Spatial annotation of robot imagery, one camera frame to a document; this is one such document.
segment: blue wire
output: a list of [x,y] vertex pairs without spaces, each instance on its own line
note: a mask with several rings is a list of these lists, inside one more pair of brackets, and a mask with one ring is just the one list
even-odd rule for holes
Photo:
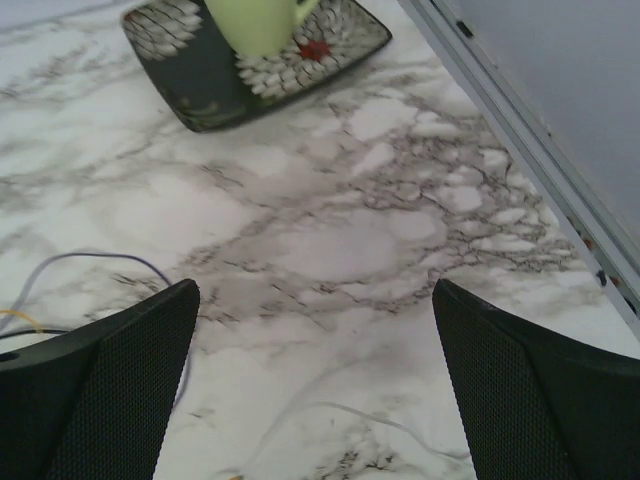
[[[71,258],[71,257],[121,258],[125,260],[134,260],[153,270],[153,272],[156,275],[158,275],[158,277],[160,277],[164,281],[164,283],[167,284],[168,287],[172,285],[171,280],[169,280],[169,278],[167,278],[167,276],[164,273],[162,273],[160,269],[158,269],[157,267],[155,267],[145,259],[136,257],[135,255],[127,255],[123,253],[93,253],[93,252],[63,253],[60,255],[54,255],[53,257],[47,258],[42,263],[40,263],[40,265],[38,265],[33,270],[33,272],[31,272],[31,274],[27,278],[27,281],[22,287],[22,290],[20,291],[18,298],[16,299],[15,302],[13,302],[13,305],[11,305],[10,310],[18,310],[18,311],[22,310],[22,307],[24,306],[24,303],[27,301],[27,297],[29,296],[29,293],[31,292],[31,290],[33,289],[33,286],[38,280],[38,277],[49,265],[51,265],[54,262],[57,262],[58,260],[62,260],[64,258]],[[2,320],[0,320],[0,332],[6,328],[6,326],[9,324],[12,318],[13,318],[13,315],[5,315],[4,317],[2,317]],[[71,331],[66,328],[59,328],[59,327],[54,327],[54,328],[57,328],[59,330],[65,330],[67,332]],[[187,354],[187,361],[184,369],[184,380],[182,382],[180,389],[178,390],[178,394],[176,395],[176,398],[173,404],[174,408],[176,407],[176,405],[178,405],[178,403],[180,403],[180,400],[182,400],[182,397],[184,397],[184,394],[187,390],[187,383],[189,382],[190,376],[191,376],[191,352]]]

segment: cable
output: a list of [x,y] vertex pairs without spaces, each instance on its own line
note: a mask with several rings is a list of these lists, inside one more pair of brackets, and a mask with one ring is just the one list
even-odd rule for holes
[[0,310],[0,314],[3,314],[3,313],[6,315],[13,315],[14,317],[19,317],[23,320],[26,320],[31,325],[33,325],[33,328],[35,329],[36,333],[42,333],[42,325],[40,325],[37,321],[35,321],[26,313],[22,313],[18,310]]
[[[299,413],[303,410],[308,410],[310,408],[317,408],[317,407],[326,407],[326,408],[334,408],[337,410],[342,410],[343,412],[347,412],[347,413],[351,413],[352,415],[356,415],[360,418],[363,418],[365,420],[369,420],[371,422],[375,422],[375,423],[380,423],[382,425],[388,425],[390,427],[396,428],[406,434],[408,434],[411,438],[413,438],[416,443],[418,445],[420,445],[420,447],[422,447],[422,449],[429,455],[435,455],[436,457],[442,459],[442,460],[446,460],[449,462],[454,462],[454,463],[458,463],[461,464],[463,462],[465,462],[465,460],[467,458],[469,458],[469,456],[471,455],[470,453],[466,453],[465,455],[462,456],[456,456],[456,455],[452,455],[449,453],[444,453],[444,452],[440,452],[434,448],[429,447],[424,440],[422,440],[415,432],[413,432],[412,430],[410,430],[409,428],[405,427],[404,425],[400,424],[400,423],[396,423],[393,422],[391,420],[387,420],[385,418],[381,418],[381,417],[376,417],[375,415],[371,415],[369,413],[365,413],[365,412],[361,412],[360,410],[356,410],[355,408],[351,408],[351,407],[347,407],[346,405],[341,405],[339,403],[335,403],[335,402],[312,402],[312,403],[307,403],[304,404],[302,406],[300,406],[299,408],[297,408],[295,411],[291,412],[291,414],[293,413]],[[260,439],[260,442],[258,443],[258,446],[256,447],[256,449],[254,450],[254,452],[251,454],[251,456],[249,457],[249,460],[247,461],[247,463],[244,465],[244,467],[242,467],[241,469],[238,468],[229,468],[229,469],[225,469],[222,471],[219,471],[217,473],[217,475],[222,475],[222,474],[229,474],[229,475],[233,475],[233,478],[231,478],[230,480],[241,480],[246,478],[246,472],[249,467],[251,467],[253,465],[253,463],[255,463],[255,461],[257,460],[258,456],[262,453],[262,451],[267,447],[267,445],[269,444],[269,442],[271,441],[271,439],[273,438],[273,435],[275,435],[278,430],[280,430],[280,428],[282,428],[282,426],[284,425],[284,421],[276,421],[274,422],[274,424],[272,424],[272,426],[267,430],[267,433]]]
[[[60,255],[54,255],[52,257],[47,258],[43,262],[41,262],[29,274],[29,276],[27,277],[27,281],[22,287],[22,290],[20,291],[20,294],[18,295],[18,298],[16,299],[16,301],[13,302],[13,305],[11,305],[11,308],[8,310],[0,310],[0,314],[3,314],[3,313],[5,314],[5,316],[0,320],[0,332],[6,328],[6,326],[9,324],[9,322],[13,317],[20,317],[27,320],[32,325],[34,325],[36,330],[38,330],[39,328],[43,333],[62,335],[64,333],[68,333],[71,331],[70,329],[67,329],[64,327],[57,327],[57,326],[54,326],[51,328],[43,328],[42,326],[40,326],[38,322],[33,320],[31,317],[28,317],[28,315],[21,313],[20,310],[22,310],[22,307],[24,306],[24,303],[26,302],[27,297],[29,296],[29,293],[33,289],[33,286],[35,285],[36,281],[38,280],[38,277],[42,274],[42,272],[52,263],[57,262],[58,260],[62,260],[64,258],[72,258],[72,257],[119,258],[119,259],[125,259],[125,260],[133,260],[151,269],[156,275],[158,275],[158,277],[162,279],[164,283],[167,284],[167,287],[170,287],[172,285],[171,280],[169,280],[169,278],[164,273],[162,273],[159,268],[157,268],[156,266],[154,266],[144,258],[136,257],[135,255],[129,255],[124,253],[98,253],[98,252],[69,252],[69,253],[62,253]],[[32,330],[16,330],[10,333],[6,333],[4,335],[0,335],[0,340],[4,340],[6,338],[11,338],[11,337],[18,337],[22,335],[29,335],[31,333],[36,333],[36,332]],[[178,405],[178,403],[180,403],[180,401],[182,400],[182,397],[184,397],[184,394],[187,390],[187,384],[191,377],[191,364],[192,364],[191,352],[189,352],[187,354],[187,360],[185,362],[184,375],[180,383],[180,386],[178,387],[178,393],[176,394],[176,398],[173,403],[174,408],[176,407],[176,405]]]

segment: cup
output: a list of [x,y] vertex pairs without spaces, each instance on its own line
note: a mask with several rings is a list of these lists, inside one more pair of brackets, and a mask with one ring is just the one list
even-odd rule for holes
[[220,32],[241,55],[275,55],[320,0],[205,0]]

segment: metal frame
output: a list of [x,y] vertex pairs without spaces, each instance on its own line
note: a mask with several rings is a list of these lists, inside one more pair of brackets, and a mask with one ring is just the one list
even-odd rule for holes
[[550,133],[441,0],[398,0],[558,217],[640,340],[640,251],[554,144]]

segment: floral patterned tray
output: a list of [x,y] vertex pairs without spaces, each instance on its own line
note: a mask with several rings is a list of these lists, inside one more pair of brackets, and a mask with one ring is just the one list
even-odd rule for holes
[[354,67],[391,32],[353,0],[322,0],[279,55],[237,55],[204,0],[155,0],[122,27],[162,97],[194,132],[233,127]]

